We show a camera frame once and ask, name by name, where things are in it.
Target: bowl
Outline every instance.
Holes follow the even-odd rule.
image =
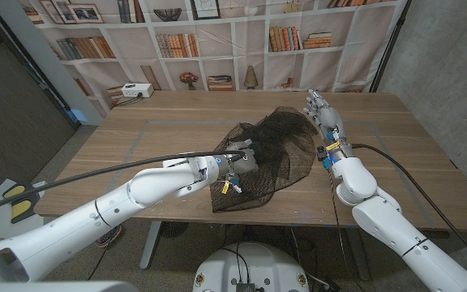
[[[178,20],[181,13],[182,13],[181,8],[155,9],[154,10],[154,14],[165,22]]]

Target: wooden table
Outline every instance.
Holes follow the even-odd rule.
[[[350,143],[370,144],[390,153],[419,182],[453,224],[467,230],[467,180],[437,143],[390,94],[324,93],[344,120]],[[277,106],[299,111],[305,92],[163,92],[111,111],[59,178],[90,170],[180,152],[211,151],[238,122],[257,122]],[[319,137],[315,143],[322,145]],[[407,178],[380,155],[355,149],[381,188],[394,196],[403,214],[420,229],[447,230]],[[161,167],[160,164],[147,167]],[[36,205],[40,215],[61,216],[131,179],[143,167],[48,190]],[[351,209],[336,199],[342,226],[355,225]],[[193,221],[261,225],[336,224],[326,171],[320,163],[302,181],[278,191],[262,208],[212,213],[208,188],[176,200],[168,198],[136,217],[154,221]]]

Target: screw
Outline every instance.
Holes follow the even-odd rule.
[[[307,283],[306,276],[304,276],[303,274],[298,274],[297,281],[298,281],[298,284],[300,284],[300,286],[304,286]]]
[[[203,273],[201,273],[201,274],[195,276],[195,284],[196,284],[197,286],[201,286],[201,284],[203,284],[203,283],[204,283],[204,275],[203,275]]]

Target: bookshelf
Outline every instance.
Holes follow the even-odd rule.
[[[371,68],[379,64],[406,0],[328,9],[329,1],[309,1],[300,12],[283,13],[286,0],[250,0],[250,5],[259,6],[254,16],[244,16],[241,8],[238,17],[194,20],[190,0],[139,0],[145,23],[123,24],[116,0],[84,0],[97,4],[104,24],[54,24],[38,0],[29,0],[45,21],[36,28],[56,51],[61,52],[55,41],[66,37],[104,37],[109,44],[116,58],[60,61],[74,78],[84,80],[91,93],[88,99],[102,116],[110,111],[107,88],[121,82],[148,82],[140,66],[152,68],[163,90],[186,89],[179,81],[184,71],[199,77],[198,90],[208,90],[210,75],[231,75],[234,89],[246,90],[243,83],[250,65],[259,81],[255,90],[365,90],[374,78]],[[154,9],[176,7],[182,8],[178,21],[162,22],[153,13]],[[295,26],[303,40],[312,32],[332,32],[332,46],[272,52],[269,28],[274,26]],[[161,56],[156,35],[178,33],[198,37],[199,57]],[[97,78],[99,70],[113,70],[113,78],[105,74]],[[292,86],[282,88],[288,77],[293,78]]]

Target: potted plant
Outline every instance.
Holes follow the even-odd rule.
[[[199,78],[190,72],[185,72],[179,76],[179,80],[184,84],[188,84],[188,90],[195,90],[193,83],[199,80]]]

